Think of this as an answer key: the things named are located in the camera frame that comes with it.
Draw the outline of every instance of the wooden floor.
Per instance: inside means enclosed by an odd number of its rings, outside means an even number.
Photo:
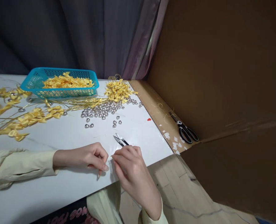
[[[169,156],[148,167],[161,192],[169,224],[258,224],[254,216],[211,200],[181,156]],[[141,206],[122,190],[120,213],[125,224],[137,223]]]

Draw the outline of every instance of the black scissors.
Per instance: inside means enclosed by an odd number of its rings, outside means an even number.
[[[113,136],[115,138],[115,140],[122,146],[124,147],[126,145],[129,145],[124,139],[123,137],[121,137],[120,135],[118,135],[117,133],[115,133],[117,137]]]
[[[181,138],[188,144],[192,144],[193,141],[198,142],[199,138],[196,135],[196,133],[191,129],[188,128],[187,126],[185,126],[178,118],[177,115],[175,113],[171,113],[169,112],[169,114],[172,116],[172,118],[175,120],[175,122],[177,123],[178,127],[179,127],[179,135],[181,136]]]

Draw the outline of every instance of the white table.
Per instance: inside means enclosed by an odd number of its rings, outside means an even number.
[[[0,88],[15,88],[26,76],[0,75]],[[99,80],[98,95],[105,92],[106,80]],[[132,98],[140,102],[138,96]],[[25,106],[25,99],[18,105]],[[9,117],[17,111],[12,108],[0,117]],[[30,133],[21,142],[6,135],[0,136],[0,150],[25,148],[30,151],[48,151],[57,149],[72,149],[100,142],[111,155],[121,146],[113,135],[117,132],[132,145],[141,147],[147,166],[172,155],[173,152],[155,123],[147,121],[150,118],[144,107],[125,104],[125,109],[109,114],[106,120],[91,118],[93,128],[84,128],[86,118],[81,118],[82,111],[68,112],[60,119],[51,118],[46,124],[35,124],[20,133]],[[122,124],[113,128],[113,121],[120,116]],[[0,224],[30,223],[53,211],[56,211],[80,198],[102,189],[117,181],[112,166],[107,173],[97,181],[97,170],[65,169],[57,176],[41,177],[13,184],[10,188],[0,190]]]

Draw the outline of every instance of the blue plastic basket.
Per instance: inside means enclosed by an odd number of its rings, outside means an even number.
[[[70,72],[70,76],[74,78],[89,78],[93,81],[94,87],[91,88],[58,88],[58,89],[43,89],[48,78],[60,76],[64,72]],[[33,92],[40,98],[59,98],[59,97],[75,97],[75,96],[91,96],[97,93],[99,82],[94,71],[81,69],[67,68],[34,68],[26,79],[21,84],[21,89],[24,91]]]

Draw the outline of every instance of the cardboard wall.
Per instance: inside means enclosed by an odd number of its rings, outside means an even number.
[[[148,83],[203,140],[276,119],[276,0],[171,0]]]
[[[147,82],[202,143],[216,202],[276,220],[276,0],[169,1]]]

